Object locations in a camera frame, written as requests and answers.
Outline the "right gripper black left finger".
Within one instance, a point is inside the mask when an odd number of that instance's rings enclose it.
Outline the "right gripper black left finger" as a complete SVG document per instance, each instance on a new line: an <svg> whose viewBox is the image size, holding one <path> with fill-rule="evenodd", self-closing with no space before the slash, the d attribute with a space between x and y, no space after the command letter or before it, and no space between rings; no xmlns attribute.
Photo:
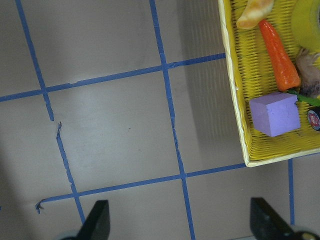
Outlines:
<svg viewBox="0 0 320 240"><path fill-rule="evenodd" d="M107 240L111 231L108 200L97 200L76 235L76 240Z"/></svg>

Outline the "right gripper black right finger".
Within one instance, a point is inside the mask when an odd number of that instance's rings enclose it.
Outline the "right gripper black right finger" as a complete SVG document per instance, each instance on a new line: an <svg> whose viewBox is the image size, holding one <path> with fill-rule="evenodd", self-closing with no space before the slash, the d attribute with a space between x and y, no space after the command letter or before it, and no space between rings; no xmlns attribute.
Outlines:
<svg viewBox="0 0 320 240"><path fill-rule="evenodd" d="M250 230L257 240L291 240L295 234L262 197L250 200Z"/></svg>

